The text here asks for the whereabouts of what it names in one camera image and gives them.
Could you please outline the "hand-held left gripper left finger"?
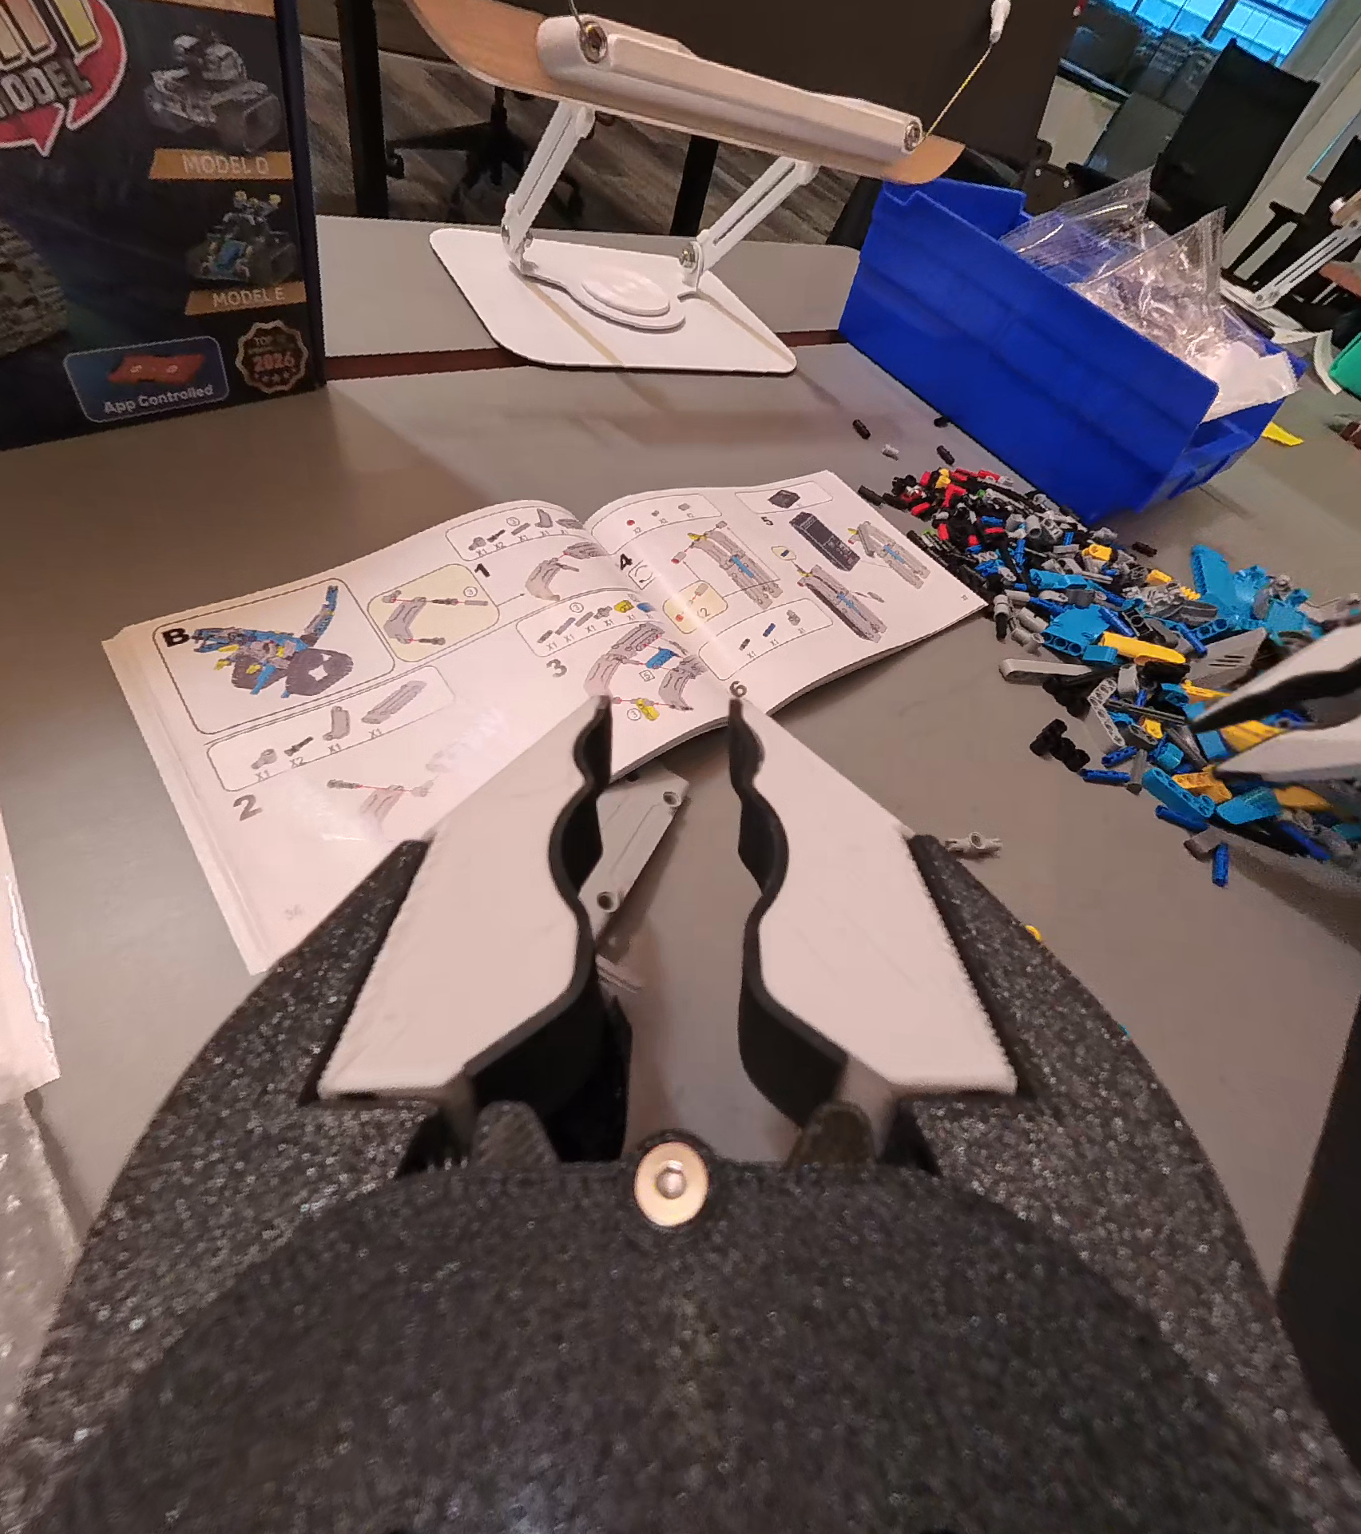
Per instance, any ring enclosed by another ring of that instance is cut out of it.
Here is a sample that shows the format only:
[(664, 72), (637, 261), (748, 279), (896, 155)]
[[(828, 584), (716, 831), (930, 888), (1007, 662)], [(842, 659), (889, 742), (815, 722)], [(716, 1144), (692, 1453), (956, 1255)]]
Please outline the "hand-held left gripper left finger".
[(314, 1076), (326, 1107), (414, 1102), (466, 1144), (497, 1102), (520, 1102), (556, 1153), (623, 1153), (632, 1029), (602, 1000), (576, 899), (606, 778), (614, 705), (585, 696), (427, 831)]

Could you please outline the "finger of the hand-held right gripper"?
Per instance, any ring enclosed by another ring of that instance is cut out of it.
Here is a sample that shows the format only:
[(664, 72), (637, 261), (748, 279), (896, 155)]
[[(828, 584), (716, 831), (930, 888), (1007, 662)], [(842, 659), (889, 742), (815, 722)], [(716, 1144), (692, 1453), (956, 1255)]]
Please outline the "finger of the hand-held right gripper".
[(1200, 712), (1200, 732), (1303, 712), (1314, 726), (1361, 716), (1361, 615)]
[(1218, 778), (1292, 791), (1344, 791), (1361, 799), (1361, 716), (1330, 726), (1286, 726), (1216, 763)]

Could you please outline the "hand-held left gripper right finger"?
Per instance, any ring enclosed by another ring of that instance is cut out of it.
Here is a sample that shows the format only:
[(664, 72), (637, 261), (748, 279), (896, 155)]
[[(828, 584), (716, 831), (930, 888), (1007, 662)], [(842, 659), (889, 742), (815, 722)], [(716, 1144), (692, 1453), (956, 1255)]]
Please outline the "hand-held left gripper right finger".
[(753, 703), (729, 703), (743, 922), (740, 1060), (798, 1132), (845, 1107), (886, 1147), (913, 1102), (1017, 1102), (940, 893), (940, 842), (810, 753)]

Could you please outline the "grey brick panel assembly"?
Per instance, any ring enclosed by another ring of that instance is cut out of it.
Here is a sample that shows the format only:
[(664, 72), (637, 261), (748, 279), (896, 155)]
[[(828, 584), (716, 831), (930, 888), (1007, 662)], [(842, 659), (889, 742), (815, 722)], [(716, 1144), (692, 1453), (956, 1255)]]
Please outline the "grey brick panel assembly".
[(623, 1005), (626, 993), (643, 990), (618, 959), (602, 956), (602, 938), (606, 938), (614, 917), (637, 893), (643, 871), (649, 867), (657, 847), (664, 842), (687, 799), (692, 799), (692, 778), (671, 769), (623, 774), (599, 799), (602, 850), (576, 888), (576, 904), (592, 929), (602, 1005)]

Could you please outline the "pile of small brick parts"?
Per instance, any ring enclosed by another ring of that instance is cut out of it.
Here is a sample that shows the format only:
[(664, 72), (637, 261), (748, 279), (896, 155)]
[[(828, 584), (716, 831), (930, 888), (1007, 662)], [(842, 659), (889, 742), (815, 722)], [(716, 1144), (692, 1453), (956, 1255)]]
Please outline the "pile of small brick parts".
[(1007, 681), (1030, 681), (1066, 705), (1069, 742), (1093, 753), (1072, 778), (1145, 796), (1188, 850), (1231, 883), (1233, 842), (1307, 859), (1361, 876), (1361, 799), (1344, 791), (1218, 778), (1216, 763), (1303, 712), (1200, 732), (1200, 712), (1248, 679), (1361, 615), (1358, 595), (1318, 600), (1278, 572), (1231, 565), (1191, 545), (1191, 573), (1156, 565), (1145, 541), (1088, 524), (991, 467), (940, 441), (930, 470), (856, 488), (896, 530), (860, 520), (850, 541), (896, 573), (935, 561), (991, 615)]

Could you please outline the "open instruction booklet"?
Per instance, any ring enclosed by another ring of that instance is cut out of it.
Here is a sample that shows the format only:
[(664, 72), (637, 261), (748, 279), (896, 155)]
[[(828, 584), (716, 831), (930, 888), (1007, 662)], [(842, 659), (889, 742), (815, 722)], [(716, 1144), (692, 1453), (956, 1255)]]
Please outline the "open instruction booklet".
[(572, 705), (614, 774), (971, 620), (836, 470), (502, 502), (269, 595), (122, 626), (107, 662), (246, 974)]

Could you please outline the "small clear plastic bag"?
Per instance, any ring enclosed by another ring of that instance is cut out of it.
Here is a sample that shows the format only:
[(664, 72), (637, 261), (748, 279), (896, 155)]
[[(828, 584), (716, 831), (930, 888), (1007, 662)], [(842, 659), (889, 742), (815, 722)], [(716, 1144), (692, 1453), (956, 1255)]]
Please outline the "small clear plastic bag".
[(1020, 218), (1003, 248), (1216, 379), (1207, 417), (1297, 396), (1297, 362), (1270, 345), (1218, 294), (1224, 210), (1180, 232), (1162, 228), (1152, 172)]

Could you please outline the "blue plastic bin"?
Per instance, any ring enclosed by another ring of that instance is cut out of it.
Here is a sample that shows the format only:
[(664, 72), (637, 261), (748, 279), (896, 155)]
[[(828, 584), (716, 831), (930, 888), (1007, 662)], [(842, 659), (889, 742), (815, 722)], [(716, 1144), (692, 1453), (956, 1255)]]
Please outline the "blue plastic bin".
[(1171, 502), (1273, 422), (1003, 238), (1020, 192), (886, 178), (842, 335), (1088, 524)]

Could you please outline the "dark blue toy box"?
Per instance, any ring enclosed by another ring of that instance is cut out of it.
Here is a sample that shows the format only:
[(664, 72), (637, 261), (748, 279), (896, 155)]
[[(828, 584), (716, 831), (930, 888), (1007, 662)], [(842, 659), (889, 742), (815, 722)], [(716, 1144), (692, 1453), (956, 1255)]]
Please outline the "dark blue toy box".
[(0, 451), (326, 385), (302, 19), (0, 0)]

